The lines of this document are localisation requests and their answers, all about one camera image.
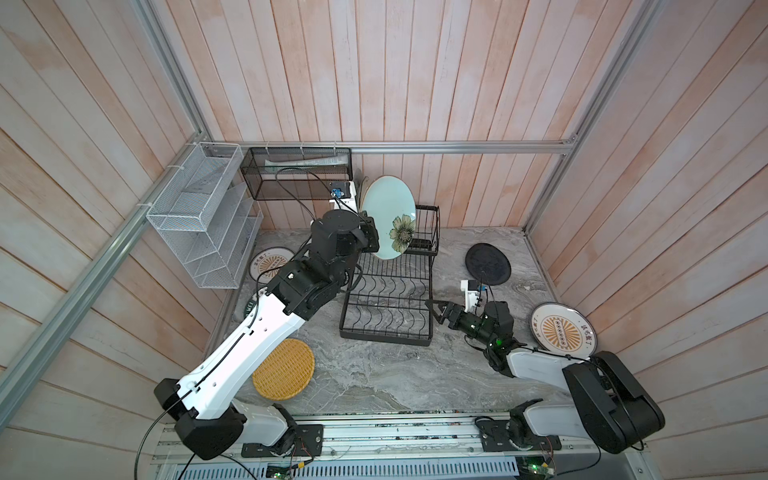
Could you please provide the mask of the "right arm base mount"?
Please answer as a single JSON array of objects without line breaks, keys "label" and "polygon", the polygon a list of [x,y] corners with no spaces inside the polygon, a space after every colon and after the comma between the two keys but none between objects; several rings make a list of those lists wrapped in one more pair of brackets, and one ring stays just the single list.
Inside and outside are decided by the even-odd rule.
[{"label": "right arm base mount", "polygon": [[473,423],[479,431],[483,451],[561,450],[562,442],[558,436],[536,435],[525,420],[525,410],[539,402],[542,402],[541,398],[517,405],[509,411],[507,420],[497,420],[489,416],[475,417]]}]

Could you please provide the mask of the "black wire dish rack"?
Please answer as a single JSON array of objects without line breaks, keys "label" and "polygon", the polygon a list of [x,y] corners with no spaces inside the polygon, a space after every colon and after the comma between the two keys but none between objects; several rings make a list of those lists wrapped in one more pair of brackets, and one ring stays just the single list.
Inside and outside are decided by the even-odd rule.
[{"label": "black wire dish rack", "polygon": [[428,346],[433,337],[429,303],[439,253],[440,210],[418,205],[413,241],[392,260],[363,254],[339,322],[346,339]]}]

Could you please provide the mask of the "light green flower plate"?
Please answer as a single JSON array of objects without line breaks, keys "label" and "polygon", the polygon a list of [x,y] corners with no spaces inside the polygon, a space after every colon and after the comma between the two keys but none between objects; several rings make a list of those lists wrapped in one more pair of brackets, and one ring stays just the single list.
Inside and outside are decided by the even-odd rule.
[{"label": "light green flower plate", "polygon": [[416,205],[408,185],[397,177],[382,176],[368,188],[362,209],[374,219],[380,260],[393,260],[406,252],[416,232]]}]

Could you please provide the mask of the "black round plate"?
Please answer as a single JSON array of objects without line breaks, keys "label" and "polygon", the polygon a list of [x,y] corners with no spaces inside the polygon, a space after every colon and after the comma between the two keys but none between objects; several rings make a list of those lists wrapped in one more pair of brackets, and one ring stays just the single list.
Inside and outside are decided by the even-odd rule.
[{"label": "black round plate", "polygon": [[507,256],[489,243],[471,246],[465,255],[465,266],[474,280],[490,286],[506,283],[512,273]]}]

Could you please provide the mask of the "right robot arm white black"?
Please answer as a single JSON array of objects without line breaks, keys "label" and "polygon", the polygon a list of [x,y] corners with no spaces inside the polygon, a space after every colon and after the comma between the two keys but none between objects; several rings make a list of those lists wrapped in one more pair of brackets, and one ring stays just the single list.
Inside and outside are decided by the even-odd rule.
[{"label": "right robot arm white black", "polygon": [[659,405],[619,357],[600,351],[585,358],[530,347],[518,341],[504,302],[490,302],[481,315],[451,301],[426,303],[441,325],[483,343],[479,350],[489,366],[509,377],[534,380],[565,391],[570,400],[547,404],[523,402],[510,411],[507,442],[532,450],[559,437],[588,438],[599,449],[618,454],[666,426]]}]

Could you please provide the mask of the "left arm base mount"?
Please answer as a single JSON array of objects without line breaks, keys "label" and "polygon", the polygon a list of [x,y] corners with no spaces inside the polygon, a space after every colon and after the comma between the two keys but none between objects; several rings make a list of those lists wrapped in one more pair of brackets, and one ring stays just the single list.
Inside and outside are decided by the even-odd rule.
[{"label": "left arm base mount", "polygon": [[240,437],[243,458],[282,458],[320,456],[324,426],[298,424],[279,404],[246,409],[246,423]]}]

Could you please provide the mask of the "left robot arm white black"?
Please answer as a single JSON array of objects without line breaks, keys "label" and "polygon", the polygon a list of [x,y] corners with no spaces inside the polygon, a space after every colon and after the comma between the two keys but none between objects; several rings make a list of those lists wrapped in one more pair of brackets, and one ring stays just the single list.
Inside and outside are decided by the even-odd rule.
[{"label": "left robot arm white black", "polygon": [[276,407],[245,413],[235,406],[236,393],[277,346],[348,285],[359,256],[378,249],[376,223],[366,212],[326,212],[235,331],[187,375],[157,384],[155,398],[193,454],[214,459],[257,423],[269,426],[265,444],[282,440],[289,429],[287,416]]}]

